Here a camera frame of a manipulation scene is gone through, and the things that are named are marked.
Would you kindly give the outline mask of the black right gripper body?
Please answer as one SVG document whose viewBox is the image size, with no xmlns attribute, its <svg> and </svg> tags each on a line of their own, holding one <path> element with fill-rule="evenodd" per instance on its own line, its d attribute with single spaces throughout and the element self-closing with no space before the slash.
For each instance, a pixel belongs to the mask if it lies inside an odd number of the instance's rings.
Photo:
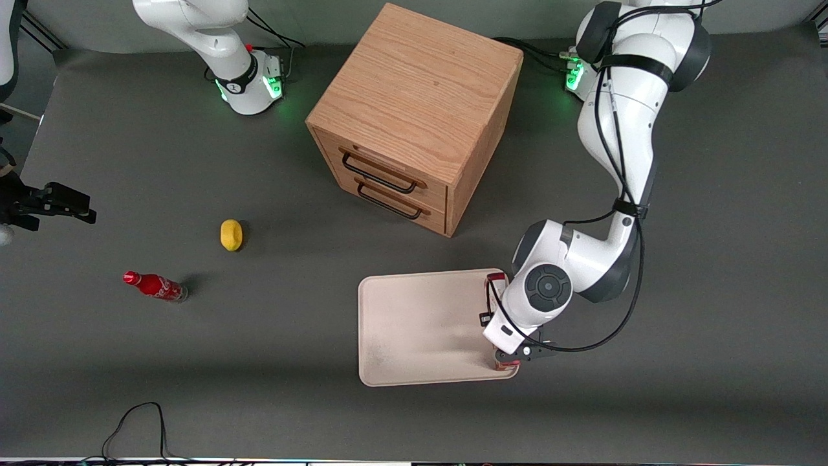
<svg viewBox="0 0 828 466">
<path fill-rule="evenodd" d="M 2 227 L 19 227 L 38 231 L 38 213 L 44 213 L 45 188 L 27 186 L 17 172 L 6 172 L 1 177 Z"/>
</svg>

